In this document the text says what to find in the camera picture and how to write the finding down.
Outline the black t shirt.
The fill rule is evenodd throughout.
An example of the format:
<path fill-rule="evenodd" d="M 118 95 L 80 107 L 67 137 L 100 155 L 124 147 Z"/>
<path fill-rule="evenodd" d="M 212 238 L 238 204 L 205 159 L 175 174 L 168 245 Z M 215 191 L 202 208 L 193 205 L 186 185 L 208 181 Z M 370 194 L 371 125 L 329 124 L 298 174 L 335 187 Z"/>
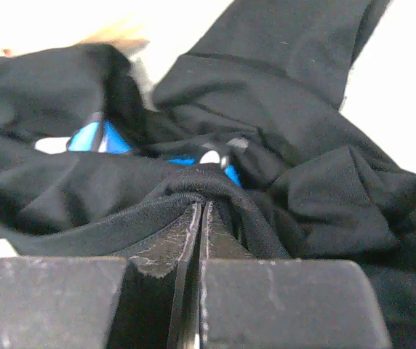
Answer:
<path fill-rule="evenodd" d="M 119 257 L 214 203 L 261 260 L 348 260 L 416 348 L 416 174 L 339 112 L 381 1 L 234 1 L 144 104 L 112 44 L 0 57 L 0 239 Z"/>

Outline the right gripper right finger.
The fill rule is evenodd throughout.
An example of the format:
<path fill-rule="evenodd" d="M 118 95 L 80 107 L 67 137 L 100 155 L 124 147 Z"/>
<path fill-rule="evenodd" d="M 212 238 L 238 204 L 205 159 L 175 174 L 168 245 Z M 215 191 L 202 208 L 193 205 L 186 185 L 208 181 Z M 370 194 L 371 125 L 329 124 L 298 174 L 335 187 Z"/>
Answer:
<path fill-rule="evenodd" d="M 375 291 L 348 260 L 261 260 L 204 209 L 202 348 L 390 348 Z"/>

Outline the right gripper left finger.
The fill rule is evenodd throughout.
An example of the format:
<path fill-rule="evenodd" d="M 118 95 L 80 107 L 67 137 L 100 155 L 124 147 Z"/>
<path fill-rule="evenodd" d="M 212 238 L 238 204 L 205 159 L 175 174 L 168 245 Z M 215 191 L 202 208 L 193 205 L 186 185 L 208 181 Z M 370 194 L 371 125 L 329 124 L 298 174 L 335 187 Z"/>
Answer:
<path fill-rule="evenodd" d="M 198 348 L 194 204 L 119 257 L 18 257 L 0 241 L 0 348 Z"/>

